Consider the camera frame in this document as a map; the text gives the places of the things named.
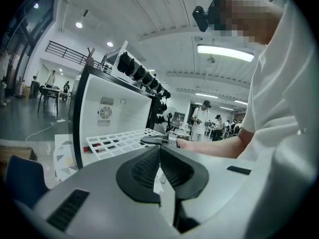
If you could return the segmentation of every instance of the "gray floor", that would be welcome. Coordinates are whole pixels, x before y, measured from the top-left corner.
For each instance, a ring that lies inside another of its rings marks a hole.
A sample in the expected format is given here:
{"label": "gray floor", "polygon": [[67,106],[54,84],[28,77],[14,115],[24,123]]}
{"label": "gray floor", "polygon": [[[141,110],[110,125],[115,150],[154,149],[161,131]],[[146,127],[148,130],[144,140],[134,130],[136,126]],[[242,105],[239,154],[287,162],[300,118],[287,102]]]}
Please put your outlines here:
{"label": "gray floor", "polygon": [[37,133],[54,123],[58,119],[68,117],[69,106],[62,100],[58,104],[58,116],[54,107],[54,100],[48,102],[48,106],[43,109],[42,102],[37,114],[39,99],[11,99],[6,107],[0,108],[0,145],[14,147],[32,147],[41,163],[44,172],[45,184],[48,188],[53,188],[58,184],[54,177],[53,152],[55,149],[55,135],[68,134],[68,123],[58,123]]}
{"label": "gray floor", "polygon": [[[54,100],[50,99],[43,109],[42,102],[37,114],[39,99],[11,99],[6,107],[0,108],[0,139],[25,141],[25,139],[46,127],[56,123],[58,119],[67,118],[69,106],[66,101],[59,101],[58,116]],[[63,122],[32,136],[28,141],[54,141],[56,134],[68,134],[68,123]]]}

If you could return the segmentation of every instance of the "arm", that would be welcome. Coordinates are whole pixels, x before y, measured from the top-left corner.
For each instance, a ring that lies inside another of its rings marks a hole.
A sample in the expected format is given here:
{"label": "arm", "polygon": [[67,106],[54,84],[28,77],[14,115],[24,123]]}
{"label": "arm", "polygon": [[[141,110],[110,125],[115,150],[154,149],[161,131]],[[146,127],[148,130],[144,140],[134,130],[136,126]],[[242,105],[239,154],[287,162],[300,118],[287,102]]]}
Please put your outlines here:
{"label": "arm", "polygon": [[193,113],[193,115],[192,115],[192,117],[190,118],[191,119],[191,121],[193,121],[193,122],[198,122],[198,120],[197,119],[195,119],[195,117],[196,117],[196,115],[197,115],[197,112],[196,112],[196,110],[197,110],[197,108],[194,110],[194,113]]}
{"label": "arm", "polygon": [[241,129],[237,136],[222,141],[195,142],[177,139],[182,149],[217,157],[237,158],[250,143],[254,134]]}

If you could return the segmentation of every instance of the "gray device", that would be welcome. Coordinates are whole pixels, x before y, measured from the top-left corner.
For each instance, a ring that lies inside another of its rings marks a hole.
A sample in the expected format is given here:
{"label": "gray device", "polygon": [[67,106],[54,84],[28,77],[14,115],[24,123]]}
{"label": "gray device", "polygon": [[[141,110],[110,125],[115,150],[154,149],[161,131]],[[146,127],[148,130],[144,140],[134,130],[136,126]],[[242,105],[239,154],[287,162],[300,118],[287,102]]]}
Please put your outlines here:
{"label": "gray device", "polygon": [[[18,206],[50,238],[269,238],[288,222],[318,176],[313,150],[318,136],[289,136],[256,163],[163,142],[85,166],[46,193],[34,210]],[[172,226],[153,191],[159,167],[175,191]]]}

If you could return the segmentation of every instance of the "white shirt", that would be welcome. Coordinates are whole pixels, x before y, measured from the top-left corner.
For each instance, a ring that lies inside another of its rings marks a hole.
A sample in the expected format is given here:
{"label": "white shirt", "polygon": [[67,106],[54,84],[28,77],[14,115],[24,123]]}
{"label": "white shirt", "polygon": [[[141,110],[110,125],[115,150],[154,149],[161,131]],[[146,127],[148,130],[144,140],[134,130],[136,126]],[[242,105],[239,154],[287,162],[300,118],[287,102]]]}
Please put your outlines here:
{"label": "white shirt", "polygon": [[53,86],[54,81],[55,81],[55,75],[51,74],[51,75],[49,76],[48,80],[46,81],[46,83],[47,83],[48,85]]}
{"label": "white shirt", "polygon": [[221,120],[216,120],[215,129],[216,130],[222,130],[223,129],[223,123],[222,123]]}
{"label": "white shirt", "polygon": [[237,124],[234,126],[234,129],[235,129],[235,127],[239,127],[239,129],[241,129],[242,125],[241,125],[241,123],[237,123]]}
{"label": "white shirt", "polygon": [[315,76],[316,40],[302,14],[289,0],[252,78],[242,127],[255,133],[239,158],[272,155],[279,143],[298,129],[312,127],[318,100]]}
{"label": "white shirt", "polygon": [[194,133],[197,133],[197,134],[204,134],[205,133],[205,122],[208,119],[208,115],[209,115],[208,109],[203,111],[201,108],[198,107],[194,110],[192,117],[197,119],[197,120],[201,120],[201,122],[202,122],[201,124],[197,124],[196,122],[193,123],[191,130]]}

